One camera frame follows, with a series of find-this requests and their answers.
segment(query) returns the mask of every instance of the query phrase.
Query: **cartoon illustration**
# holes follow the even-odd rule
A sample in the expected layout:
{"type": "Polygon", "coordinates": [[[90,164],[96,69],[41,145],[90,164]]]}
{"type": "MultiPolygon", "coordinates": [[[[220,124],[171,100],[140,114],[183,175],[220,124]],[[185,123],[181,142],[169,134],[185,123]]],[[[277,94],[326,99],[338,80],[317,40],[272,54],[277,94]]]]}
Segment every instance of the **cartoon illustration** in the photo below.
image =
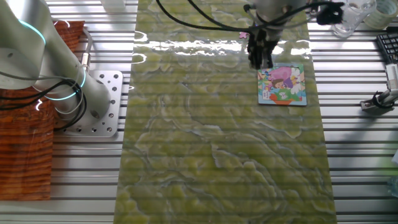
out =
{"type": "Polygon", "coordinates": [[[279,93],[279,95],[282,97],[282,100],[286,100],[287,98],[286,93],[279,93]]]}
{"type": "Polygon", "coordinates": [[[258,71],[257,79],[260,104],[307,104],[303,65],[278,64],[258,71]]]}

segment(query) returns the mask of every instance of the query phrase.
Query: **marble pattern surface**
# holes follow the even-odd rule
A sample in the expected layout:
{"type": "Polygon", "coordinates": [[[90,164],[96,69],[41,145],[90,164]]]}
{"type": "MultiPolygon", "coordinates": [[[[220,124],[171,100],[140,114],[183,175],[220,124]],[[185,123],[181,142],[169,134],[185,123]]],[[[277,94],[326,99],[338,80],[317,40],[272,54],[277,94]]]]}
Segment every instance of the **marble pattern surface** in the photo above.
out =
{"type": "MultiPolygon", "coordinates": [[[[211,26],[186,0],[162,2],[211,26]]],[[[217,21],[251,24],[247,1],[195,2],[217,21]]],[[[306,25],[274,50],[276,62],[304,64],[306,107],[258,105],[238,32],[181,26],[155,0],[139,1],[136,30],[116,224],[336,223],[306,25]]]]}

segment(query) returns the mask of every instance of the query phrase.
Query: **table surface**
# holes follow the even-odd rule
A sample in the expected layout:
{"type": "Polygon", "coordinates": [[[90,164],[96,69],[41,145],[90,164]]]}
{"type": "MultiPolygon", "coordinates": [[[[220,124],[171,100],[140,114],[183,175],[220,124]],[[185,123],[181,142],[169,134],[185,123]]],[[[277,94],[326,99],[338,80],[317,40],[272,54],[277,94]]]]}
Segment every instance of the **table surface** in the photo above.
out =
{"type": "MultiPolygon", "coordinates": [[[[51,201],[0,202],[0,223],[91,224],[113,222],[123,143],[136,0],[123,12],[107,13],[100,1],[47,1],[52,16],[84,20],[93,36],[92,70],[124,75],[118,134],[108,139],[56,138],[51,201]]],[[[308,24],[339,223],[398,222],[398,199],[386,181],[398,175],[391,158],[398,148],[398,110],[380,117],[361,112],[359,102],[386,89],[382,58],[373,40],[379,31],[361,24],[349,39],[330,26],[308,24]]],[[[85,50],[81,39],[76,54],[85,50]]]]}

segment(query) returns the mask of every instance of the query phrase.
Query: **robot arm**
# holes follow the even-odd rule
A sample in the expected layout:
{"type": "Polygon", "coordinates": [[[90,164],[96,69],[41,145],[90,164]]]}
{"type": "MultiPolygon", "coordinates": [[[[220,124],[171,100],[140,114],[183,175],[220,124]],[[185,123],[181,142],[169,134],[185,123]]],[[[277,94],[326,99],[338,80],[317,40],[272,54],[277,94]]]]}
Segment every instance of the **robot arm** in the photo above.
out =
{"type": "MultiPolygon", "coordinates": [[[[88,74],[59,36],[44,0],[0,0],[0,29],[0,88],[33,86],[44,91],[69,79],[81,88],[86,99],[86,113],[76,125],[91,125],[107,113],[108,89],[88,74]]],[[[75,118],[79,111],[75,108],[82,105],[77,96],[68,85],[46,95],[66,121],[75,118]]]]}
{"type": "MultiPolygon", "coordinates": [[[[305,8],[307,0],[256,0],[253,5],[245,7],[245,11],[254,20],[253,27],[264,26],[264,24],[272,23],[278,20],[276,24],[265,27],[263,29],[255,30],[249,39],[248,53],[251,67],[255,69],[266,69],[273,67],[272,51],[277,45],[284,29],[293,28],[287,27],[286,23],[291,20],[291,12],[299,11],[305,8]],[[253,16],[250,9],[255,9],[256,14],[253,16]]],[[[342,3],[328,2],[317,16],[317,22],[320,25],[340,23],[343,15],[341,10],[342,3]]],[[[322,5],[322,2],[313,4],[313,6],[322,5]]],[[[300,22],[296,26],[301,26],[307,21],[300,22]]]]}

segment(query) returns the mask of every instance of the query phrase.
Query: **metal bracket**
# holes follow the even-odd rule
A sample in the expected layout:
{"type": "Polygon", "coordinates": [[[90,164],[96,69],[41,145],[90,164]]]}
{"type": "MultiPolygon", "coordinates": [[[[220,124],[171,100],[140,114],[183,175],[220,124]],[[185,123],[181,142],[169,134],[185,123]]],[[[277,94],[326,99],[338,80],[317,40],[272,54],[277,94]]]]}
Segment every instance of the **metal bracket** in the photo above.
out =
{"type": "Polygon", "coordinates": [[[118,119],[123,87],[123,74],[119,71],[90,71],[90,75],[104,83],[111,95],[108,112],[97,123],[80,127],[79,122],[70,128],[54,133],[56,137],[111,137],[118,130],[118,119]]]}
{"type": "Polygon", "coordinates": [[[394,109],[394,107],[392,108],[380,108],[378,106],[376,106],[375,104],[373,104],[373,100],[366,100],[366,101],[361,101],[361,108],[362,111],[367,112],[369,114],[373,114],[373,115],[383,115],[387,112],[390,112],[394,109]]]}

